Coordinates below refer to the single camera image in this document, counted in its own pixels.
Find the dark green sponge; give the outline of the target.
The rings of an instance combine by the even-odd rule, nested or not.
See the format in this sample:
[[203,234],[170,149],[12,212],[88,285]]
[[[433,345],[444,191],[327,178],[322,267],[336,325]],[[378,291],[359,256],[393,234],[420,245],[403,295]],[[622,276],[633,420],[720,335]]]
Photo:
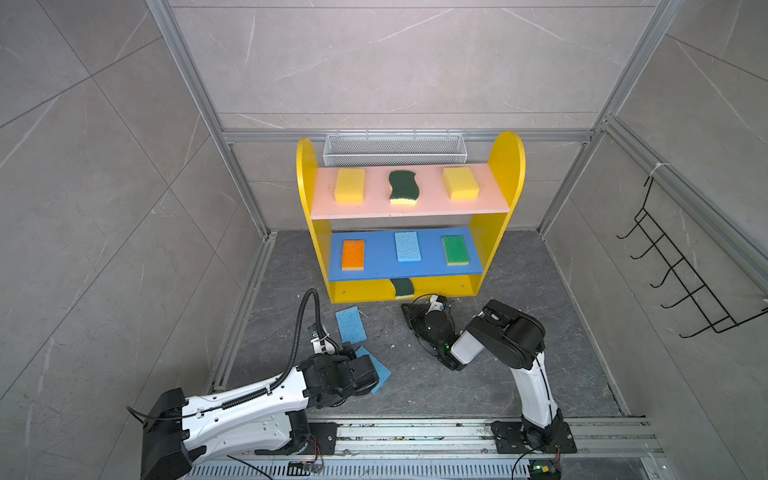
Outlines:
[[420,196],[416,174],[410,170],[395,170],[389,173],[391,205],[415,206]]
[[413,283],[408,278],[395,278],[390,280],[396,299],[412,298],[415,294]]

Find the blue sponge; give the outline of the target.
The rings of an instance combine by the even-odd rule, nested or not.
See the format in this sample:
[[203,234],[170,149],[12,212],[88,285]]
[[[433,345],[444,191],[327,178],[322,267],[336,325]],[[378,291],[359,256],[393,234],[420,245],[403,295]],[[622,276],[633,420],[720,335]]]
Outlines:
[[358,344],[367,339],[361,315],[357,307],[350,307],[335,314],[343,343]]
[[373,356],[365,347],[359,347],[356,350],[356,355],[358,357],[367,356],[371,359],[375,371],[378,375],[378,383],[371,390],[371,393],[376,394],[382,388],[384,383],[390,378],[391,371],[386,366],[384,366],[375,356]]
[[394,233],[397,260],[401,263],[419,262],[422,260],[418,233],[416,231],[399,231]]

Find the bright green sponge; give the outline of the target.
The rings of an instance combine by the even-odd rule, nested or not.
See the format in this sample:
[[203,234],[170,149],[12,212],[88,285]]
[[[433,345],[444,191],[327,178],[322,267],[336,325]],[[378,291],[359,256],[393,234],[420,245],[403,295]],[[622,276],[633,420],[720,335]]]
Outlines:
[[442,246],[447,266],[466,266],[470,263],[470,256],[462,235],[443,236]]

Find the orange sponge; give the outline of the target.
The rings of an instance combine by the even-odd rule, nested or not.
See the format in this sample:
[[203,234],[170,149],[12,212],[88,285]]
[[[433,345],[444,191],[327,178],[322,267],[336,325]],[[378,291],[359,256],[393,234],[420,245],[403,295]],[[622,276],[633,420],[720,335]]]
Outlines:
[[342,242],[341,270],[362,271],[365,268],[365,241],[362,239]]

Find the yellow sponge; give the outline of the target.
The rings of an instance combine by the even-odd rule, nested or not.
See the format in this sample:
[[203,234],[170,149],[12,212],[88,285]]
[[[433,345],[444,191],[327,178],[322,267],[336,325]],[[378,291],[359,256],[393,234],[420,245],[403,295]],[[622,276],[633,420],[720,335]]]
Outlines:
[[451,201],[474,201],[479,195],[479,184],[469,167],[444,168],[442,178]]
[[334,200],[337,204],[362,204],[365,196],[366,170],[340,168],[337,170]]

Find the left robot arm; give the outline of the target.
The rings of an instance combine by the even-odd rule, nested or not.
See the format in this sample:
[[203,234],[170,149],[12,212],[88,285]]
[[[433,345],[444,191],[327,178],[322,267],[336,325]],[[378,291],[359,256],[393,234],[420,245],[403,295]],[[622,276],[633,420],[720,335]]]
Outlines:
[[226,455],[290,455],[311,437],[309,408],[331,408],[371,393],[379,375],[370,356],[350,348],[316,354],[279,376],[226,392],[162,393],[142,415],[143,479],[179,479],[195,466]]

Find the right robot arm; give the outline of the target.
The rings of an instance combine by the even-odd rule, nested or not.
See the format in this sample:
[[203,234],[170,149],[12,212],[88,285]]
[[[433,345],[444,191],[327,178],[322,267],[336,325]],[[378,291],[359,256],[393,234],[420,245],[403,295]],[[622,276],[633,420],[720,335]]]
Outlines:
[[445,367],[460,371],[488,351],[509,367],[522,402],[524,438],[550,441],[562,424],[562,413],[545,368],[544,325],[533,316],[498,300],[489,300],[458,333],[446,297],[400,305],[406,325]]

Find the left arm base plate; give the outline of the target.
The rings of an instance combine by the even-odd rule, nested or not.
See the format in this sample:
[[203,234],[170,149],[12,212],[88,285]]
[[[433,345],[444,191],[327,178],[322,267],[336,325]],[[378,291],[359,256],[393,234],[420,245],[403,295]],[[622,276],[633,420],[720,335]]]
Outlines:
[[315,447],[318,447],[318,456],[334,455],[339,424],[335,422],[310,422],[310,439],[305,444],[301,455],[315,456]]

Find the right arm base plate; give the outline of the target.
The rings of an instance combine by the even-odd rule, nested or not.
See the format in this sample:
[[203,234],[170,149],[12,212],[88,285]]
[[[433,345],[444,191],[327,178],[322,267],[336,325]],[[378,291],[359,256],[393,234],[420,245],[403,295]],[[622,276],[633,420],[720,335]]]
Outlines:
[[547,427],[539,427],[525,419],[494,421],[490,427],[499,454],[522,454],[529,450],[545,454],[577,452],[570,426],[560,415]]

